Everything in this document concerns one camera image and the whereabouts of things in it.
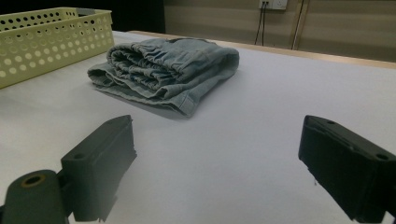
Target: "black background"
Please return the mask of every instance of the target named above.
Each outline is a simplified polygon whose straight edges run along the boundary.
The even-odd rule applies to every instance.
[[[111,10],[112,29],[115,31],[148,31],[165,33],[163,0],[102,0],[94,3],[83,0],[17,0],[0,1],[0,14],[17,13],[52,7],[87,7]]]

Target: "perforated basket side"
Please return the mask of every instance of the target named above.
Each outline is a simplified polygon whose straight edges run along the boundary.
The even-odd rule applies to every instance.
[[[0,32],[0,88],[87,59],[114,46],[110,11],[90,11],[94,14],[82,17],[78,16],[81,10],[70,7],[35,11],[35,17],[59,13],[62,19]],[[23,19],[27,14],[11,15]]]
[[[73,7],[56,7],[21,13],[0,15],[0,32],[21,29],[55,21],[77,18],[77,10]]]

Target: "yellow plastic basket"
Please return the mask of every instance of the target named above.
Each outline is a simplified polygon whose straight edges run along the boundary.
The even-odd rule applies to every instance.
[[[110,14],[56,7],[0,15],[0,89],[108,51]]]

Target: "screw hole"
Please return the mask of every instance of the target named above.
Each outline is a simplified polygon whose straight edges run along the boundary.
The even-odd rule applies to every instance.
[[[376,154],[376,157],[379,158],[380,160],[387,161],[388,157],[386,155],[382,154]]]
[[[44,175],[31,175],[22,181],[21,186],[23,188],[31,188],[39,185],[45,178]]]

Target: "folded clothing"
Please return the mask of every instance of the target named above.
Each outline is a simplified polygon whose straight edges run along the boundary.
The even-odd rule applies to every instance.
[[[203,39],[149,39],[119,44],[88,70],[96,89],[193,115],[203,95],[236,72],[239,52]]]

